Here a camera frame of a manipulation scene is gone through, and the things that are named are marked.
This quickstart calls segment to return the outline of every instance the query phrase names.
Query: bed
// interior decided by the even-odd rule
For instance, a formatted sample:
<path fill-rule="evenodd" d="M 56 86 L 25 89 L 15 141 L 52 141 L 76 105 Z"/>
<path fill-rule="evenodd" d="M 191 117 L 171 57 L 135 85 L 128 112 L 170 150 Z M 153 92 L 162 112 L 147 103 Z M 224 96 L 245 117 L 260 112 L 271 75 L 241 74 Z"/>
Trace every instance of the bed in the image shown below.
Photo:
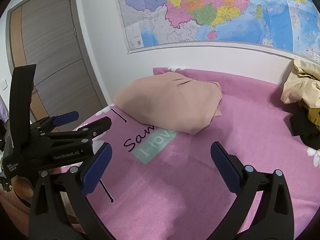
<path fill-rule="evenodd" d="M 83 125 L 104 116 L 112 120 L 111 129 L 93 142 L 95 152 L 104 142 L 113 149 L 101 183 L 88 195 L 101 221 L 116 239 L 206 239 L 236 198 L 210 157 L 211 143 L 219 141 L 244 165 L 283 171 L 297 238 L 320 206 L 319 152 L 291 135 L 289 117 L 298 105 L 284 105 L 282 89 L 268 82 L 188 69 L 155 68 L 154 74 L 168 71 L 219 82 L 222 116 L 195 135 L 143 125 L 115 105 L 86 120 Z M 240 231 L 250 226 L 260 198 Z"/>

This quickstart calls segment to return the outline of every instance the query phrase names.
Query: person's hand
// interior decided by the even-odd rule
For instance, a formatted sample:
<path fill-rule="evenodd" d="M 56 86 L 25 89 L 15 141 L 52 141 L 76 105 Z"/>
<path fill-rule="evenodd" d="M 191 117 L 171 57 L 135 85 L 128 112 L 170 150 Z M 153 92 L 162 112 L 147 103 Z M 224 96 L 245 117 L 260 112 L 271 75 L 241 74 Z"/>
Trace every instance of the person's hand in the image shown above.
<path fill-rule="evenodd" d="M 57 173 L 61 173 L 61 168 L 55 168 L 51 172 L 51 174 Z M 29 199 L 33 196 L 33 189 L 26 181 L 19 178 L 18 176 L 15 176 L 11 179 L 11 185 L 17 196 L 22 198 L 23 200 L 29 201 Z"/>

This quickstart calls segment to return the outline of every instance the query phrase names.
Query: black cloth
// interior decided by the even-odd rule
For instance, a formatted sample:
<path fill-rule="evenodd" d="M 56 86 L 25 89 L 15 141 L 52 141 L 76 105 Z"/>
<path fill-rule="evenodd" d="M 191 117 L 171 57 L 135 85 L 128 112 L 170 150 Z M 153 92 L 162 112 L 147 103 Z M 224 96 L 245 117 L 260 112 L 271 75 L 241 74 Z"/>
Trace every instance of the black cloth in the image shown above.
<path fill-rule="evenodd" d="M 5 141 L 4 138 L 0 136 L 0 151 L 4 151 Z"/>
<path fill-rule="evenodd" d="M 301 141 L 316 150 L 320 149 L 320 132 L 307 118 L 308 110 L 302 107 L 290 117 L 293 136 L 300 135 Z"/>
<path fill-rule="evenodd" d="M 4 123 L 0 119 L 0 138 L 5 136 L 5 133 L 7 132 L 6 128 L 4 128 Z"/>

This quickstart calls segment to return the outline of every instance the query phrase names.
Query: wardrobe door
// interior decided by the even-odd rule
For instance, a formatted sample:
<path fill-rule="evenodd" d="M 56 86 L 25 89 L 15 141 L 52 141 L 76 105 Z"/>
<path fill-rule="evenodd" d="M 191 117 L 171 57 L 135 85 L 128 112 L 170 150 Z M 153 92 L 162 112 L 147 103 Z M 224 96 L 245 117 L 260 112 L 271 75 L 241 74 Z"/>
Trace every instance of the wardrobe door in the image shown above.
<path fill-rule="evenodd" d="M 25 2 L 21 31 L 26 61 L 37 64 L 35 85 L 82 58 L 69 0 Z"/>
<path fill-rule="evenodd" d="M 73 130 L 101 110 L 82 59 L 36 85 L 36 90 L 49 116 L 78 111 L 79 120 L 60 126 L 60 131 Z"/>

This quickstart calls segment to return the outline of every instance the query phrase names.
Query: door frame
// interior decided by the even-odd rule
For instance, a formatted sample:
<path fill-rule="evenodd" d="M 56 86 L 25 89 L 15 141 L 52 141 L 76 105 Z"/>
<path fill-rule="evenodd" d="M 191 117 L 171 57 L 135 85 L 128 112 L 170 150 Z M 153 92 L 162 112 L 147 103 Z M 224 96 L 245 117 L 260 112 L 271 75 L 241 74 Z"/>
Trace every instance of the door frame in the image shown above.
<path fill-rule="evenodd" d="M 6 19 L 6 27 L 5 27 L 5 40 L 6 40 L 6 49 L 7 49 L 7 57 L 8 57 L 8 63 L 9 63 L 9 68 L 10 72 L 12 75 L 12 72 L 14 70 L 14 63 L 13 63 L 13 58 L 12 58 L 12 53 L 11 53 L 11 44 L 10 44 L 10 18 L 11 18 L 11 13 L 14 11 L 16 8 L 24 4 L 29 0 L 23 0 L 20 3 L 16 4 L 14 7 L 8 10 L 7 12 L 7 19 Z M 77 5 L 76 5 L 76 0 L 69 0 L 70 1 L 70 9 L 71 9 L 71 17 L 72 21 L 74 24 L 75 32 L 76 32 L 76 39 L 79 45 L 80 53 L 82 56 L 82 60 L 84 62 L 84 66 L 87 70 L 89 79 L 92 83 L 93 89 L 98 97 L 98 100 L 102 106 L 102 108 L 105 108 L 108 106 L 107 101 L 102 93 L 102 90 L 100 88 L 100 85 L 98 83 L 97 77 L 95 75 L 95 72 L 93 70 L 89 54 L 86 48 L 86 45 L 84 43 L 84 38 L 82 35 L 82 30 L 81 30 L 81 25 L 79 21 L 79 16 L 78 16 L 78 10 L 77 10 Z"/>

